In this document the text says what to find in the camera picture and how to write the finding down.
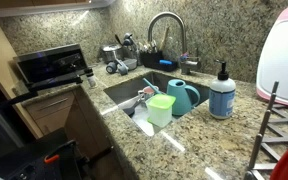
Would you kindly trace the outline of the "wooden cabinet drawers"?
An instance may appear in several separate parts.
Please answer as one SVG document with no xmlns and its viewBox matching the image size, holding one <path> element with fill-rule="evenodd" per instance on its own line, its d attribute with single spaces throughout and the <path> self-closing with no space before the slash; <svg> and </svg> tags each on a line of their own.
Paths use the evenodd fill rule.
<svg viewBox="0 0 288 180">
<path fill-rule="evenodd" d="M 94 157 L 110 147 L 100 117 L 82 88 L 43 96 L 26 106 L 44 135 L 63 128 L 82 154 Z"/>
</svg>

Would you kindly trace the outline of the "translucent plastic container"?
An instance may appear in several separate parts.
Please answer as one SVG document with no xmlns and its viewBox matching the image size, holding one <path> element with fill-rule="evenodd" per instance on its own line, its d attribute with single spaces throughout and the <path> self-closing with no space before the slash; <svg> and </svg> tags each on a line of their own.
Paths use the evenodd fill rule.
<svg viewBox="0 0 288 180">
<path fill-rule="evenodd" d="M 147 106 L 148 108 L 148 122 L 158 126 L 158 127 L 165 127 L 169 124 L 172 120 L 172 107 L 167 109 L 154 107 L 154 106 Z"/>
</svg>

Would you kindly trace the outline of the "steel pot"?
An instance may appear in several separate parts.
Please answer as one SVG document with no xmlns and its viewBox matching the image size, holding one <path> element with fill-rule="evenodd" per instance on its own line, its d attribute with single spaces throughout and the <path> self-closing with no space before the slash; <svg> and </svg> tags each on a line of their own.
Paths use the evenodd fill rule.
<svg viewBox="0 0 288 180">
<path fill-rule="evenodd" d="M 110 44 L 103 45 L 101 48 L 103 55 L 103 61 L 108 64 L 109 62 L 114 61 L 115 59 L 123 59 L 123 49 L 119 44 Z"/>
</svg>

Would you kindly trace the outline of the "black utensil caddy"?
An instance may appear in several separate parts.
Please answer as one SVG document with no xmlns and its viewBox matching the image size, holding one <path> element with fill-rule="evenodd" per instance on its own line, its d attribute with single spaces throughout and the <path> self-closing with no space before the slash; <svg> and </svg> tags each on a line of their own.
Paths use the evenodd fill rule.
<svg viewBox="0 0 288 180">
<path fill-rule="evenodd" d="M 175 61 L 172 61 L 172 65 L 160 64 L 159 60 L 166 60 L 161 51 L 156 53 L 141 52 L 140 59 L 145 67 L 166 72 L 172 72 L 178 67 L 178 64 Z"/>
</svg>

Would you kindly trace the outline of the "blue white soap dispenser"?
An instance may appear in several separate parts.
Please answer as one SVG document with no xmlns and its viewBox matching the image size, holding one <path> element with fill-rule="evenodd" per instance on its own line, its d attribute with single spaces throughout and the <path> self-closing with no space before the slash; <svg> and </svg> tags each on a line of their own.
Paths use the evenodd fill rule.
<svg viewBox="0 0 288 180">
<path fill-rule="evenodd" d="M 217 60 L 221 70 L 209 86 L 209 112 L 216 119 L 230 118 L 233 113 L 236 83 L 229 77 L 226 62 Z"/>
</svg>

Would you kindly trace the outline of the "pink white cutting board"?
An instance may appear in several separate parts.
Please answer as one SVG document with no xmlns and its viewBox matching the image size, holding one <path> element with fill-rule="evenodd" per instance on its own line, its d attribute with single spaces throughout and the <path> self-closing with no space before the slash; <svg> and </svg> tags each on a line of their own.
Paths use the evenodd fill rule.
<svg viewBox="0 0 288 180">
<path fill-rule="evenodd" d="M 288 7 L 273 24 L 259 58 L 256 92 L 269 99 L 274 82 L 278 81 L 276 102 L 288 105 Z"/>
</svg>

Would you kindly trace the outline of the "grey measuring cups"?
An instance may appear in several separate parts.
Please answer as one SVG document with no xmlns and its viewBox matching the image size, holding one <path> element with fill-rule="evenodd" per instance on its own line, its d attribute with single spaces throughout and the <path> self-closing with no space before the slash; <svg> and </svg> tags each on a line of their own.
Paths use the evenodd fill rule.
<svg viewBox="0 0 288 180">
<path fill-rule="evenodd" d="M 124 61 L 112 61 L 106 66 L 106 71 L 109 74 L 114 74 L 118 72 L 120 75 L 127 75 L 129 71 L 135 70 L 137 68 L 136 59 L 126 59 Z"/>
</svg>

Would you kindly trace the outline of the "small white bottle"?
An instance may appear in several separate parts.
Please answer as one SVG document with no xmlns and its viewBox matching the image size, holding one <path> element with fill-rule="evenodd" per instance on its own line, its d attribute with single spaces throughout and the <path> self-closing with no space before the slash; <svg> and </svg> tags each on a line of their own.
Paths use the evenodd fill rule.
<svg viewBox="0 0 288 180">
<path fill-rule="evenodd" d="M 96 83 L 96 80 L 94 78 L 94 74 L 93 73 L 86 74 L 86 77 L 87 77 L 87 80 L 90 84 L 90 87 L 91 88 L 96 87 L 97 83 Z"/>
</svg>

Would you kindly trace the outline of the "stainless steel faucet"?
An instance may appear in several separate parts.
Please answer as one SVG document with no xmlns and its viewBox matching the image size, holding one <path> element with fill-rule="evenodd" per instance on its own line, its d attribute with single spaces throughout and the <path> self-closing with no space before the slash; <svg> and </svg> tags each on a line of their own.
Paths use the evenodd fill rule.
<svg viewBox="0 0 288 180">
<path fill-rule="evenodd" d="M 151 42 L 153 40 L 153 28 L 155 24 L 162 18 L 172 18 L 179 24 L 180 37 L 181 37 L 181 42 L 182 42 L 182 55 L 180 56 L 180 60 L 179 60 L 181 74 L 190 75 L 192 71 L 197 72 L 201 68 L 200 61 L 199 60 L 190 61 L 188 56 L 184 57 L 184 55 L 188 54 L 187 41 L 186 41 L 186 28 L 185 28 L 184 21 L 179 15 L 173 12 L 169 12 L 169 11 L 161 12 L 155 15 L 150 20 L 150 23 L 148 26 L 147 41 Z"/>
</svg>

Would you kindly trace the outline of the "stainless steel sink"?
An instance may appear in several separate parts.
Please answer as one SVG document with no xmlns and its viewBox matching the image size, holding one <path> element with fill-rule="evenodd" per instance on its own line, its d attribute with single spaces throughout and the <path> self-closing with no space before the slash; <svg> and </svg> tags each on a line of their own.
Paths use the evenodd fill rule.
<svg viewBox="0 0 288 180">
<path fill-rule="evenodd" d="M 147 136 L 153 136 L 162 130 L 162 127 L 149 122 L 149 112 L 144 102 L 139 101 L 139 92 L 144 89 L 147 84 L 143 81 L 146 78 L 153 85 L 160 88 L 162 93 L 167 92 L 169 82 L 173 85 L 178 85 L 175 77 L 167 76 L 161 73 L 150 72 L 143 76 L 132 79 L 128 82 L 123 82 L 104 90 L 104 92 L 118 105 L 119 108 L 130 108 L 136 102 L 138 105 L 134 108 L 134 112 L 130 115 L 132 121 L 140 128 Z M 199 106 L 201 103 L 209 99 L 209 88 L 186 81 L 186 92 L 182 96 L 187 95 L 192 104 L 192 108 Z"/>
</svg>

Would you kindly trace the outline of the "black equipment with orange clip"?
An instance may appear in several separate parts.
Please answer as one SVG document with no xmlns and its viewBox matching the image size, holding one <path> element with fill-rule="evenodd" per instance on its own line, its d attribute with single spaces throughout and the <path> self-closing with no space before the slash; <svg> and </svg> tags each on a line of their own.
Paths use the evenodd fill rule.
<svg viewBox="0 0 288 180">
<path fill-rule="evenodd" d="M 91 180 L 76 149 L 63 128 L 21 148 L 0 138 L 0 180 Z"/>
</svg>

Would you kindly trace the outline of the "dark grey ladle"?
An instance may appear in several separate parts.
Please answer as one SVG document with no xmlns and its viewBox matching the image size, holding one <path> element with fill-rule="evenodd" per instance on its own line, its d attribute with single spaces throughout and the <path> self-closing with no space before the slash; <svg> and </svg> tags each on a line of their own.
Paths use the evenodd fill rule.
<svg viewBox="0 0 288 180">
<path fill-rule="evenodd" d="M 142 102 L 142 99 L 139 98 L 131 107 L 124 108 L 123 111 L 128 115 L 132 116 L 135 113 L 135 108 Z"/>
</svg>

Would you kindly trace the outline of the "teal watering can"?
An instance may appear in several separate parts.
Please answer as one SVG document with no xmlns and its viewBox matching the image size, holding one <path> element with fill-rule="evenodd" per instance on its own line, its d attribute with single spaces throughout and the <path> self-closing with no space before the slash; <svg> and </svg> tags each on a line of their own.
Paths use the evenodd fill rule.
<svg viewBox="0 0 288 180">
<path fill-rule="evenodd" d="M 166 94 L 176 98 L 172 106 L 172 114 L 182 116 L 194 109 L 201 100 L 200 92 L 184 80 L 171 79 L 167 83 Z"/>
</svg>

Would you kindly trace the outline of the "metal dish rack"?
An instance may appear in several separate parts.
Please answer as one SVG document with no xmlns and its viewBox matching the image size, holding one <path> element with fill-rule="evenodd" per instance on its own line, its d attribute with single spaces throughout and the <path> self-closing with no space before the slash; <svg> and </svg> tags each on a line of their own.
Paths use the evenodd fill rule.
<svg viewBox="0 0 288 180">
<path fill-rule="evenodd" d="M 282 112 L 282 109 L 288 109 L 288 106 L 278 103 L 276 100 L 278 86 L 279 82 L 275 81 L 260 129 L 255 136 L 255 142 L 244 180 L 263 180 L 261 173 L 264 171 L 272 171 L 281 159 L 281 156 L 271 145 L 288 145 L 288 133 L 278 127 L 278 124 L 288 125 L 288 114 Z M 256 160 L 260 151 L 263 151 L 265 155 L 270 157 L 272 162 L 257 163 Z"/>
</svg>

